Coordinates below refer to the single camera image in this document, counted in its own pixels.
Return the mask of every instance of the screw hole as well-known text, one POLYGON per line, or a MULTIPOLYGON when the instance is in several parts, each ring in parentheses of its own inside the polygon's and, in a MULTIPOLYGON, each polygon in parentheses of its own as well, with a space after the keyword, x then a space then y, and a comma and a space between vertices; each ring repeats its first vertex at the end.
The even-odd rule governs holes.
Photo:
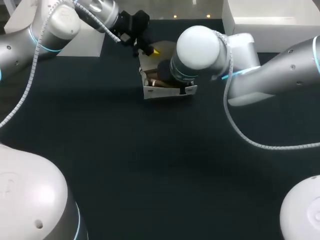
POLYGON ((40 221, 40 220, 38 220, 38 219, 34 221, 34 224, 35 224, 35 227, 36 227, 37 229, 42 229, 42 228, 44 227, 42 221, 40 221))

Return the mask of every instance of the black object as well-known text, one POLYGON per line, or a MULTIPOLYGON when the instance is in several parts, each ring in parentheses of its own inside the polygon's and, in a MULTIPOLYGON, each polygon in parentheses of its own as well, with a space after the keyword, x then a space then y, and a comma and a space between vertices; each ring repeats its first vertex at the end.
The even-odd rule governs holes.
POLYGON ((158 64, 157 76, 158 80, 162 82, 170 82, 175 80, 170 71, 170 59, 163 60, 158 64))
POLYGON ((154 52, 154 48, 150 45, 151 38, 147 33, 149 21, 149 15, 143 10, 134 15, 122 11, 111 31, 121 39, 124 46, 133 47, 134 57, 139 55, 139 49, 149 56, 154 52))

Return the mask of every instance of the end effector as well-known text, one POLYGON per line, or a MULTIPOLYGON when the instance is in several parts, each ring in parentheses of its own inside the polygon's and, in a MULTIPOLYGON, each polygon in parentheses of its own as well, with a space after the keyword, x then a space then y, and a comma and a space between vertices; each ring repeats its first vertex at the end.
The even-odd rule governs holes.
MULTIPOLYGON (((131 46, 133 56, 139 55, 141 49, 147 56, 154 53, 153 43, 148 36, 147 29, 150 17, 143 10, 130 15, 126 11, 119 12, 118 4, 113 0, 78 0, 78 3, 87 8, 96 18, 118 38, 124 46, 131 46)), ((77 10, 79 17, 88 25, 103 33, 103 29, 89 16, 77 10)))

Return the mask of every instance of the white cardboard box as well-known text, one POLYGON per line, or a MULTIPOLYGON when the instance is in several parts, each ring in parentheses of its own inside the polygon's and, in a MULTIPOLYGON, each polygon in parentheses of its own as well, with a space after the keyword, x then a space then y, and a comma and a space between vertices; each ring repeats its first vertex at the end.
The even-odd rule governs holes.
POLYGON ((280 53, 320 35, 320 11, 312 0, 224 0, 225 34, 250 33, 259 53, 280 53))
MULTIPOLYGON (((22 0, 4 27, 7 34, 29 26, 36 14, 36 0, 22 0)), ((81 30, 58 56, 100 57, 105 34, 81 21, 81 30)))

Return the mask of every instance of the cardboard box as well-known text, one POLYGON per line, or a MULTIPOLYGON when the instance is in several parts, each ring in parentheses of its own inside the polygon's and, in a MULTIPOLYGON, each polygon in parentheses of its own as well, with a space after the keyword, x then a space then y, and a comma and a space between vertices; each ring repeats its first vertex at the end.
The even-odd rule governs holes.
POLYGON ((224 0, 225 34, 250 33, 259 53, 280 53, 320 35, 312 0, 224 0))
MULTIPOLYGON (((36 0, 22 0, 5 25, 5 32, 13 33, 29 26, 34 20, 36 10, 36 0)), ((100 57, 105 34, 93 29, 84 21, 80 21, 80 32, 58 56, 100 57)))
POLYGON ((162 82, 161 87, 155 84, 158 79, 158 64, 164 60, 170 60, 176 49, 176 43, 172 41, 159 41, 152 44, 161 54, 154 56, 146 56, 139 50, 139 62, 141 74, 143 96, 144 99, 158 99, 158 98, 172 98, 172 97, 185 97, 194 95, 197 92, 197 85, 186 87, 173 87, 172 83, 162 82))

